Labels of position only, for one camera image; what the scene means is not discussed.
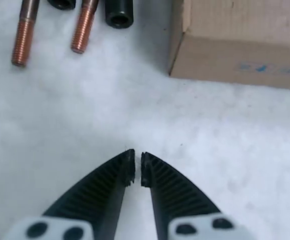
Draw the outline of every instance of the black dot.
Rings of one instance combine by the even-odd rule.
[[[188,235],[197,233],[197,230],[190,224],[180,224],[176,228],[176,233]]]
[[[63,236],[64,240],[80,240],[83,237],[84,231],[80,227],[71,227]]]
[[[30,239],[35,239],[42,236],[46,232],[47,228],[48,228],[47,223],[37,222],[27,229],[26,235]]]
[[[225,218],[217,218],[213,221],[214,229],[232,229],[233,224]]]

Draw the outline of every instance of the thread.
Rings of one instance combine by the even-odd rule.
[[[30,19],[20,19],[17,26],[15,45],[11,63],[18,67],[26,67],[30,55],[34,33],[34,22]]]
[[[95,9],[83,6],[80,10],[78,23],[71,42],[71,50],[83,54],[89,43],[89,37],[95,16]]]

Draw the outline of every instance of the copper rod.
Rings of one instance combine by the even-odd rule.
[[[13,65],[25,67],[30,55],[34,26],[40,0],[23,0],[19,13],[19,22],[11,57]]]
[[[99,0],[83,0],[81,10],[70,48],[73,52],[83,54],[89,43],[89,37]]]

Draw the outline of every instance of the brown cardboard box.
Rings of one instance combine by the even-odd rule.
[[[290,0],[173,0],[175,78],[290,89]]]

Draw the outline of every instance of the white table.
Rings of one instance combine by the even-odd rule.
[[[140,156],[176,167],[259,240],[290,239],[290,90],[171,79],[170,0],[135,0],[135,22],[98,8],[84,55],[69,45],[80,10],[41,0],[26,69],[11,65],[21,1],[0,0],[0,239],[25,216],[126,149],[137,179],[116,240],[155,240]]]

